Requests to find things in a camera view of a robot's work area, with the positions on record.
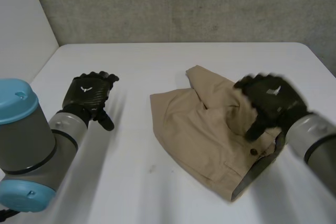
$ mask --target khaki pants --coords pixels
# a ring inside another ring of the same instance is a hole
[[[256,111],[233,82],[200,66],[187,70],[192,88],[151,95],[154,134],[195,179],[233,201],[277,157],[283,138],[269,129],[244,139]]]

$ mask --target black cable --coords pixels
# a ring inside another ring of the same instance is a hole
[[[1,210],[0,211],[0,222],[4,222],[6,219],[17,215],[19,212],[14,210]]]

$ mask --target white wall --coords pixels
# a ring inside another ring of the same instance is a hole
[[[39,0],[0,0],[0,78],[31,82],[57,48]]]

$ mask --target concrete wall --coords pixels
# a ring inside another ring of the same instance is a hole
[[[0,0],[0,78],[31,82],[57,48],[38,0]]]
[[[296,41],[336,74],[336,0],[40,1],[61,45]]]

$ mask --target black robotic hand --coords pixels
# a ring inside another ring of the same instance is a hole
[[[119,81],[117,76],[103,71],[74,78],[64,98],[62,112],[79,116],[86,125],[90,120],[98,121],[105,130],[112,131],[114,124],[104,107],[116,81]]]
[[[310,114],[299,94],[281,77],[261,74],[254,78],[245,76],[234,88],[241,89],[258,112],[245,135],[250,141],[259,138],[270,127],[278,126],[286,134],[298,119]]]

